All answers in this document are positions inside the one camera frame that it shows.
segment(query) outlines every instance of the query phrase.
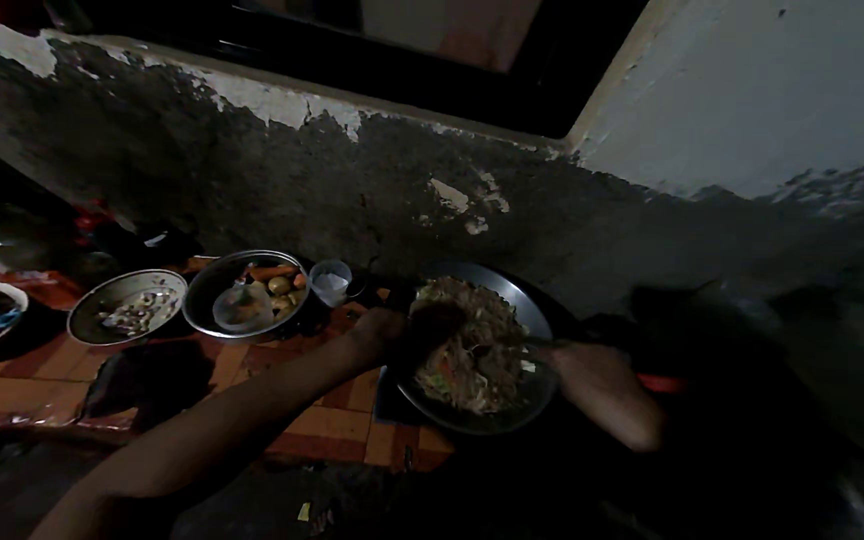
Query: steel bowl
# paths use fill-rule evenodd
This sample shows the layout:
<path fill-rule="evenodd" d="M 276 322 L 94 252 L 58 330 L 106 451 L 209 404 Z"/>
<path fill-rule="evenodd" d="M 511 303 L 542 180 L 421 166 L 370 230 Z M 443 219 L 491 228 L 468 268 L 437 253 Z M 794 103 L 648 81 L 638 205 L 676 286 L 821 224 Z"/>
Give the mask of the steel bowl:
<path fill-rule="evenodd" d="M 212 305 L 215 304 L 215 299 L 233 286 L 236 278 L 242 275 L 249 263 L 292 264 L 306 277 L 306 280 L 308 279 L 306 267 L 287 252 L 248 250 L 227 254 L 211 262 L 189 283 L 189 292 L 182 305 L 182 315 L 192 328 L 226 343 L 262 343 L 282 336 L 283 327 L 295 319 L 308 303 L 311 296 L 308 291 L 287 317 L 258 330 L 234 333 L 218 325 L 212 316 Z"/>
<path fill-rule="evenodd" d="M 528 330 L 532 338 L 552 339 L 552 328 L 546 316 L 522 289 L 495 270 L 470 262 L 441 260 L 422 266 L 423 278 L 452 277 L 474 286 L 491 289 L 515 307 L 515 321 Z M 534 420 L 546 408 L 559 389 L 558 375 L 546 363 L 535 364 L 535 373 L 526 373 L 518 390 L 522 402 L 492 414 L 477 415 L 459 410 L 448 403 L 426 396 L 414 379 L 415 370 L 424 358 L 411 358 L 395 369 L 398 389 L 412 405 L 436 423 L 473 436 L 507 434 Z"/>
<path fill-rule="evenodd" d="M 99 320 L 100 312 L 110 312 L 144 292 L 163 292 L 167 289 L 174 291 L 174 308 L 157 313 L 146 331 L 126 336 L 103 326 Z M 186 280 L 169 270 L 129 272 L 109 279 L 81 297 L 69 311 L 65 327 L 69 336 L 86 345 L 119 345 L 146 338 L 179 313 L 179 305 L 186 298 L 187 290 Z"/>

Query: potato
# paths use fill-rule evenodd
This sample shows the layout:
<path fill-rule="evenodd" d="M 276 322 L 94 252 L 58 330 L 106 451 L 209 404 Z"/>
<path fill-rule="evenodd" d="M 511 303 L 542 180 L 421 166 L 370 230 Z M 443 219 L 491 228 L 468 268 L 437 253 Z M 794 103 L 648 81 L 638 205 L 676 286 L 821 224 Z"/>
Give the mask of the potato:
<path fill-rule="evenodd" d="M 292 301 L 292 304 L 294 304 L 295 306 L 298 306 L 299 302 L 301 302 L 303 300 L 303 298 L 306 297 L 306 291 L 304 291 L 304 290 L 290 291 L 287 296 L 289 297 L 289 300 Z"/>
<path fill-rule="evenodd" d="M 275 315 L 275 318 L 273 320 L 282 321 L 282 319 L 289 316 L 289 313 L 293 313 L 295 310 L 296 310 L 296 307 L 292 304 L 292 302 L 289 302 L 289 306 L 283 307 L 282 309 L 280 309 L 278 314 Z"/>
<path fill-rule="evenodd" d="M 276 296 L 285 294 L 289 292 L 289 289 L 292 289 L 292 282 L 289 281 L 288 277 L 278 276 L 269 279 L 269 290 L 271 294 Z"/>
<path fill-rule="evenodd" d="M 294 308 L 292 304 L 292 300 L 289 300 L 287 296 L 273 296 L 271 297 L 271 308 L 273 310 L 291 310 Z"/>

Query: plastic container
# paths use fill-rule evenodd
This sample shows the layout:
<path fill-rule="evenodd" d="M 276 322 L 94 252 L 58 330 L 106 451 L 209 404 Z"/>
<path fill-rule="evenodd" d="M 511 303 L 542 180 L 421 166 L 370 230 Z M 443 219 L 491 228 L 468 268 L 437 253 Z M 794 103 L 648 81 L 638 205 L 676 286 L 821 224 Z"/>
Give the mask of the plastic container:
<path fill-rule="evenodd" d="M 254 285 L 235 285 L 215 299 L 212 316 L 217 325 L 235 334 L 247 334 L 275 322 L 269 293 L 262 283 Z"/>
<path fill-rule="evenodd" d="M 338 308 L 346 302 L 346 289 L 353 280 L 353 271 L 341 260 L 323 260 L 309 272 L 308 285 L 330 308 Z"/>

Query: pan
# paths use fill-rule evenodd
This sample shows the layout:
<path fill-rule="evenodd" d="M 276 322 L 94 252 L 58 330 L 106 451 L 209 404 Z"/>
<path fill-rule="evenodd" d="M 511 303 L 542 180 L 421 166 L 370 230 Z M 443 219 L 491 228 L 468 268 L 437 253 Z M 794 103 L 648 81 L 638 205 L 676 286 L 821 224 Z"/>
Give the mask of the pan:
<path fill-rule="evenodd" d="M 522 289 L 495 270 L 471 262 L 439 260 L 423 265 L 421 276 L 429 280 L 452 277 L 491 289 L 515 307 L 515 321 L 528 329 L 530 337 L 552 339 L 552 329 L 539 306 Z M 423 360 L 417 358 L 400 364 L 401 368 L 394 373 L 398 389 L 432 421 L 463 434 L 494 436 L 517 430 L 539 416 L 559 388 L 557 374 L 545 362 L 538 362 L 535 373 L 526 373 L 519 385 L 522 404 L 493 414 L 476 415 L 426 397 L 426 393 L 414 381 L 415 369 Z"/>

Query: white bowl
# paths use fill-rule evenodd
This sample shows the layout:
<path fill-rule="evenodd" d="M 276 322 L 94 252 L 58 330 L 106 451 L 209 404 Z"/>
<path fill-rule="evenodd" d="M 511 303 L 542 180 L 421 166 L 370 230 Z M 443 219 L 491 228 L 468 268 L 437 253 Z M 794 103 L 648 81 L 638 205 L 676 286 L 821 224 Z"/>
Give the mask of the white bowl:
<path fill-rule="evenodd" d="M 5 340 L 4 338 L 8 335 L 15 327 L 18 326 L 20 322 L 22 322 L 22 315 L 29 309 L 29 295 L 25 294 L 25 291 L 22 289 L 9 285 L 8 283 L 0 283 L 0 292 L 8 295 L 9 298 L 15 300 L 15 306 L 18 308 L 19 314 L 18 317 L 12 322 L 4 330 L 0 331 L 0 344 Z"/>
<path fill-rule="evenodd" d="M 149 329 L 136 335 L 122 335 L 102 325 L 98 314 L 111 312 L 144 292 L 174 291 L 174 307 L 162 309 L 151 319 Z M 69 336 L 86 345 L 118 345 L 149 336 L 182 311 L 186 280 L 169 270 L 138 270 L 113 277 L 81 297 L 66 322 Z"/>

